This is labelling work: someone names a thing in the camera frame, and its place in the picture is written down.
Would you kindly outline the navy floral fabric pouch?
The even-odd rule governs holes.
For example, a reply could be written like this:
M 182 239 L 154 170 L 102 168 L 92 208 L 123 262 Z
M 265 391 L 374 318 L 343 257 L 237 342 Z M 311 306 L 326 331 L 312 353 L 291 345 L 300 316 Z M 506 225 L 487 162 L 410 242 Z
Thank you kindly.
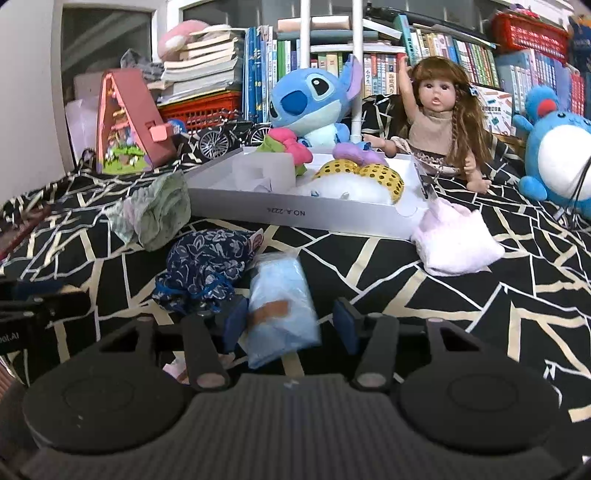
M 163 309 L 187 314 L 201 303 L 233 295 L 256 254 L 256 232 L 205 229 L 181 237 L 171 248 L 166 269 L 155 279 L 152 299 Z

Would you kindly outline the light blue packaged cloth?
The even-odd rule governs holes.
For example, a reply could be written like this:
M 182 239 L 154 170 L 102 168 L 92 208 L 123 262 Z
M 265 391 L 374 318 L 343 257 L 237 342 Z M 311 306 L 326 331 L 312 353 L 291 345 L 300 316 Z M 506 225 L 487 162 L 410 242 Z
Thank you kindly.
M 259 257 L 249 287 L 245 351 L 249 368 L 321 344 L 318 315 L 300 260 L 286 253 Z

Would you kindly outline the pale pink soft cloth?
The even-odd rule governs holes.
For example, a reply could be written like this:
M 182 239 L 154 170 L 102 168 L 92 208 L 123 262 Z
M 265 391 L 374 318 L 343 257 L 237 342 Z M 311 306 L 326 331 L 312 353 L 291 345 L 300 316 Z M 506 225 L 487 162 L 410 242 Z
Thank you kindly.
M 479 210 L 441 198 L 429 203 L 411 241 L 425 270 L 441 277 L 478 273 L 505 253 Z

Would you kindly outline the pale green fabric hat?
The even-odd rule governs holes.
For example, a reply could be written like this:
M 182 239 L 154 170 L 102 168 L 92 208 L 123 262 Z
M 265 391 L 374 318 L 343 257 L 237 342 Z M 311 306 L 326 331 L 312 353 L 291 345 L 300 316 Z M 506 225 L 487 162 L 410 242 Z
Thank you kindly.
M 158 177 L 104 212 L 109 227 L 125 244 L 146 251 L 163 247 L 191 217 L 190 197 L 182 172 Z

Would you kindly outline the purple fluffy plush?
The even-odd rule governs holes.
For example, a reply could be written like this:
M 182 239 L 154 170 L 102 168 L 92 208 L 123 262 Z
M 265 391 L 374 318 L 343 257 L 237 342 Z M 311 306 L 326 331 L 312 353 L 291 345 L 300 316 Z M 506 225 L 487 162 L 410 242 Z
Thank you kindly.
M 370 148 L 367 142 L 361 144 L 351 142 L 335 144 L 332 157 L 335 160 L 351 160 L 360 167 L 370 164 L 388 165 L 384 156 Z

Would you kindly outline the green pink scrunchie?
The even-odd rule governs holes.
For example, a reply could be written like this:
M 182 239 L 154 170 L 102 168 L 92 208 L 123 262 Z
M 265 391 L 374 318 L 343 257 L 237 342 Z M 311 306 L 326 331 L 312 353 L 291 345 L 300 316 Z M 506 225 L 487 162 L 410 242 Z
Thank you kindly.
M 293 157 L 295 175 L 304 175 L 308 163 L 314 159 L 311 150 L 297 141 L 297 136 L 290 129 L 280 127 L 271 128 L 264 136 L 263 143 L 256 148 L 256 152 L 287 153 Z

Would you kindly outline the black white patterned blanket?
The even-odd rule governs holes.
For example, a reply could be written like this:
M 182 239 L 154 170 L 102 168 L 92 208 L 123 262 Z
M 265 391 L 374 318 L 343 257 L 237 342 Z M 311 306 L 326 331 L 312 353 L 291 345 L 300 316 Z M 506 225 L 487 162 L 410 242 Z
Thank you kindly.
M 87 315 L 52 328 L 35 350 L 9 355 L 9 368 L 29 382 L 139 314 L 173 317 L 151 297 L 166 251 L 125 245 L 105 209 L 149 185 L 153 175 L 103 177 L 83 168 L 1 206 L 1 222 L 49 204 L 44 219 L 1 264 L 10 278 L 58 279 L 86 290 Z M 460 277 L 427 273 L 414 246 L 401 240 L 267 225 L 263 250 L 297 253 L 322 319 L 335 298 L 363 312 L 451 321 L 551 382 L 577 425 L 590 422 L 590 231 L 557 223 L 551 203 L 522 197 L 511 185 L 487 195 L 440 180 L 446 200 L 480 212 L 505 249 L 486 271 Z

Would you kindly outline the miniature black bicycle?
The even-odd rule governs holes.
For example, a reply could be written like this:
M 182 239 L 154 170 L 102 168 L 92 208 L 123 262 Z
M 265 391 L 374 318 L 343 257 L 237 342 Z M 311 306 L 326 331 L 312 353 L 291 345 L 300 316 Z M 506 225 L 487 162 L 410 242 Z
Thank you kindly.
M 270 131 L 270 123 L 253 123 L 247 120 L 226 120 L 214 127 L 197 132 L 197 154 L 204 162 L 221 158 L 240 147 L 257 147 L 263 144 Z

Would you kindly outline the red plastic basket left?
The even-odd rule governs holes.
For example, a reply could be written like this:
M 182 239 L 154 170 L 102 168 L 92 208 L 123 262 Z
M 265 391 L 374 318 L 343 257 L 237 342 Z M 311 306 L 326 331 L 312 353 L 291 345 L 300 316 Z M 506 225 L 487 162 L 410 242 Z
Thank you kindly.
M 231 90 L 221 91 L 159 105 L 158 110 L 166 122 L 178 120 L 187 131 L 199 130 L 242 116 L 242 93 Z

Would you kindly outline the red plastic basket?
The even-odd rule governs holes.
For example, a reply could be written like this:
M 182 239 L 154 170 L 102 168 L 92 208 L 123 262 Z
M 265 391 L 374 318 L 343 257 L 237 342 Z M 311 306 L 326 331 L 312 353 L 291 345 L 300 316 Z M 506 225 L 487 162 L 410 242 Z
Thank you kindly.
M 512 11 L 497 13 L 490 32 L 499 51 L 534 49 L 562 63 L 568 60 L 569 35 L 563 28 Z
M 166 122 L 178 120 L 187 131 L 199 130 L 242 116 L 242 93 L 231 90 L 221 91 L 159 105 L 158 110 Z

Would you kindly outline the blue round plush toy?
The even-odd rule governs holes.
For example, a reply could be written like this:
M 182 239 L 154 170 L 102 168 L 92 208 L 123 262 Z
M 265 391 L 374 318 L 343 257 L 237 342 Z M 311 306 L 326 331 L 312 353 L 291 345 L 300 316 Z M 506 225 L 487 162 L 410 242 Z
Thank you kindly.
M 590 120 L 561 110 L 550 87 L 536 86 L 526 97 L 526 114 L 516 115 L 514 125 L 527 134 L 520 193 L 589 218 Z

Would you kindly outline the grey crumpled cloth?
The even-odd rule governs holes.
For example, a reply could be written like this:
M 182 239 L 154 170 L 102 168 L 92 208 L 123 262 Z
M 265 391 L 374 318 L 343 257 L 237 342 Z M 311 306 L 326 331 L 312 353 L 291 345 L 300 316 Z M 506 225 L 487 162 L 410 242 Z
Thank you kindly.
M 145 83 L 159 81 L 164 72 L 161 62 L 152 62 L 132 48 L 127 49 L 120 58 L 120 67 L 133 68 L 141 72 Z

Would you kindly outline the stack of white books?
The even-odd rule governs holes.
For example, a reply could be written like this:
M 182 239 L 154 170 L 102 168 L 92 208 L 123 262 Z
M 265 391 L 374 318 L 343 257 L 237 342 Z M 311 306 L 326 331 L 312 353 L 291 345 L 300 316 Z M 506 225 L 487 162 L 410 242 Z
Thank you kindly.
M 214 25 L 192 34 L 169 61 L 156 90 L 166 105 L 225 90 L 239 90 L 243 80 L 245 31 Z

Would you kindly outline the row of upright books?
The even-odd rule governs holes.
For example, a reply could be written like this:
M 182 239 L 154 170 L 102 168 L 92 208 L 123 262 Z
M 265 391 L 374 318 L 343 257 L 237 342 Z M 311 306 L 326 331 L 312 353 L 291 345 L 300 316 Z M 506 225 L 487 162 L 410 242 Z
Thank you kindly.
M 534 12 L 520 7 L 501 12 L 507 11 L 543 21 Z M 581 73 L 570 65 L 569 46 L 566 63 L 534 49 L 500 52 L 490 32 L 496 14 L 485 24 L 486 38 L 480 38 L 430 18 L 369 6 L 363 19 L 363 96 L 390 97 L 398 93 L 394 73 L 398 56 L 406 55 L 410 65 L 440 56 L 458 64 L 476 86 L 489 129 L 494 133 L 509 132 L 511 115 L 525 112 L 526 97 L 536 86 L 550 87 L 558 97 L 559 108 L 588 116 L 590 72 Z M 246 30 L 242 80 L 245 119 L 270 121 L 271 89 L 278 80 L 301 68 L 298 24 L 297 19 L 283 19 L 274 27 Z

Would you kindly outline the pink mushroom plush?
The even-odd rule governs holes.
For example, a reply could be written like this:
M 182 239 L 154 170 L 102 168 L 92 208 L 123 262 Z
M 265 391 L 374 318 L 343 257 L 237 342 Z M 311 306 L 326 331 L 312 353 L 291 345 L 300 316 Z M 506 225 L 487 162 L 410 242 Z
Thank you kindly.
M 185 20 L 163 34 L 157 44 L 157 54 L 161 61 L 169 61 L 187 43 L 189 37 L 208 27 L 200 20 Z

